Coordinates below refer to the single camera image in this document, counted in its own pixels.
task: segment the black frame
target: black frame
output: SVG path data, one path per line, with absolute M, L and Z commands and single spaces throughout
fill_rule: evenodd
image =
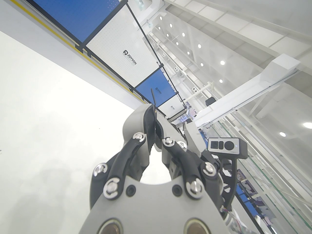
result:
M 244 208 L 246 214 L 249 216 L 249 218 L 251 219 L 251 221 L 253 222 L 253 224 L 255 225 L 257 230 L 259 231 L 259 233 L 260 234 L 265 234 L 264 231 L 262 230 L 260 225 L 257 223 L 257 221 L 253 217 L 252 213 L 249 211 L 249 209 L 247 208 L 247 206 L 245 205 L 245 203 L 243 202 L 243 200 L 241 199 L 241 197 L 238 195 L 237 192 L 235 192 L 235 196 L 236 196 L 237 200 L 239 201 L 239 203 L 241 204 L 241 206 Z
M 170 77 L 169 77 L 169 75 L 168 75 L 168 73 L 167 73 L 167 71 L 166 71 L 166 69 L 165 69 L 164 65 L 160 62 L 160 59 L 159 59 L 158 55 L 156 54 L 156 52 L 155 52 L 155 50 L 154 50 L 153 46 L 151 45 L 150 41 L 148 40 L 148 38 L 147 38 L 146 34 L 144 33 L 144 31 L 143 31 L 143 29 L 142 29 L 142 27 L 141 27 L 140 23 L 137 21 L 136 16 L 134 15 L 134 13 L 133 13 L 133 11 L 131 10 L 131 8 L 130 8 L 130 6 L 129 6 L 129 4 L 128 4 L 128 3 L 126 3 L 126 6 L 128 7 L 128 9 L 129 9 L 129 11 L 130 11 L 131 15 L 132 15 L 132 16 L 133 16 L 133 18 L 135 19 L 135 21 L 136 21 L 137 25 L 139 26 L 139 28 L 140 28 L 140 30 L 141 30 L 141 32 L 142 32 L 142 34 L 144 35 L 144 37 L 145 37 L 146 41 L 148 42 L 148 44 L 149 44 L 150 48 L 152 49 L 152 51 L 153 51 L 154 55 L 156 56 L 156 58 L 157 58 L 157 60 L 158 60 L 158 63 L 159 63 L 159 65 L 160 65 L 160 66 L 159 66 L 159 68 L 163 68 L 163 70 L 164 70 L 164 72 L 166 73 L 166 75 L 167 75 L 168 79 L 170 80 L 170 82 L 171 82 L 172 86 L 174 87 L 174 90 L 175 90 L 175 92 L 176 92 L 176 95 L 178 95 L 178 96 L 179 96 L 179 98 L 180 98 L 181 102 L 182 102 L 182 103 L 183 103 L 183 105 L 184 105 L 184 109 L 186 109 L 186 105 L 184 104 L 183 99 L 181 98 L 181 96 L 180 96 L 179 92 L 177 91 L 177 89 L 176 89 L 175 85 L 173 84 L 172 80 L 170 79 Z
M 65 33 L 69 38 L 71 38 L 75 43 L 75 47 L 78 51 L 80 51 L 81 53 L 83 53 L 83 50 L 85 50 L 87 52 L 87 55 L 89 57 L 94 57 L 100 64 L 102 64 L 103 66 L 105 66 L 107 69 L 109 69 L 115 76 L 117 76 L 119 79 L 121 79 L 128 87 L 129 90 L 133 93 L 136 92 L 139 96 L 141 96 L 141 98 L 143 100 L 145 100 L 146 102 L 153 104 L 151 101 L 149 101 L 146 97 L 144 97 L 139 91 L 136 90 L 136 87 L 138 87 L 141 83 L 143 83 L 144 81 L 146 81 L 151 75 L 153 75 L 157 70 L 163 68 L 164 72 L 166 73 L 169 81 L 171 82 L 174 90 L 175 90 L 175 95 L 178 95 L 181 102 L 184 105 L 184 109 L 186 109 L 186 105 L 183 101 L 183 99 L 181 98 L 179 92 L 176 90 L 176 87 L 174 86 L 172 80 L 170 79 L 164 65 L 160 62 L 159 57 L 157 56 L 153 46 L 151 45 L 150 41 L 148 40 L 147 36 L 145 35 L 141 25 L 139 24 L 139 22 L 137 21 L 133 11 L 131 10 L 129 4 L 128 4 L 128 0 L 121 0 L 120 3 L 116 6 L 116 8 L 108 15 L 108 17 L 106 17 L 106 19 L 104 19 L 100 25 L 86 38 L 86 40 L 84 40 L 83 42 L 81 42 L 80 40 L 78 40 L 78 38 L 76 38 L 72 33 L 70 33 L 65 27 L 63 27 L 56 19 L 54 19 L 49 13 L 47 13 L 42 7 L 40 7 L 34 0 L 25 0 L 27 3 L 29 3 L 32 7 L 34 7 L 39 13 L 41 13 L 44 17 L 46 17 L 52 24 L 54 24 L 57 28 L 59 28 L 63 33 Z M 120 11 L 121 8 L 123 8 L 123 6 L 126 5 L 131 13 L 131 15 L 133 16 L 133 18 L 135 19 L 137 25 L 139 26 L 143 36 L 145 37 L 145 39 L 147 40 L 149 46 L 151 47 L 154 55 L 156 56 L 158 62 L 157 64 L 159 64 L 159 67 L 152 72 L 149 76 L 147 76 L 143 81 L 141 81 L 138 85 L 136 85 L 136 87 L 133 87 L 132 85 L 130 85 L 123 77 L 121 77 L 116 71 L 114 71 L 106 62 L 104 62 L 102 59 L 100 59 L 93 51 L 91 51 L 89 48 L 86 47 L 87 43 L 95 37 L 95 35 Z M 163 114 L 165 117 L 166 115 L 158 108 L 156 107 L 156 109 Z

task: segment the white wall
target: white wall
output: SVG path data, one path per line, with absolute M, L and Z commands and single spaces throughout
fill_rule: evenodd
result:
M 18 40 L 64 69 L 135 109 L 142 104 L 130 92 L 71 49 L 8 0 L 0 0 L 0 31 Z
M 78 233 L 133 109 L 0 32 L 0 233 Z

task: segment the camera lens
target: camera lens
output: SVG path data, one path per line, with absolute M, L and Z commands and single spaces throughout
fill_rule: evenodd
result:
M 224 148 L 225 148 L 226 150 L 228 150 L 228 151 L 233 150 L 233 148 L 234 148 L 234 143 L 231 142 L 231 141 L 227 141 L 227 142 L 225 142 L 225 144 L 224 144 Z

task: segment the white pegboard panel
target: white pegboard panel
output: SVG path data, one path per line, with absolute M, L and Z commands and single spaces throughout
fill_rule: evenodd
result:
M 170 118 L 184 109 L 183 103 L 180 101 L 178 95 L 169 99 L 163 105 L 159 106 L 159 109 L 166 115 L 166 118 Z
M 130 11 L 124 6 L 87 47 L 135 87 L 155 71 L 158 64 L 133 21 Z

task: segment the joyson logo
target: joyson logo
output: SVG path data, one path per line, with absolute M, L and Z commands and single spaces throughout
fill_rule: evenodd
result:
M 132 58 L 132 56 L 128 53 L 127 50 L 124 50 L 123 54 L 133 63 L 133 65 L 136 65 L 136 61 Z

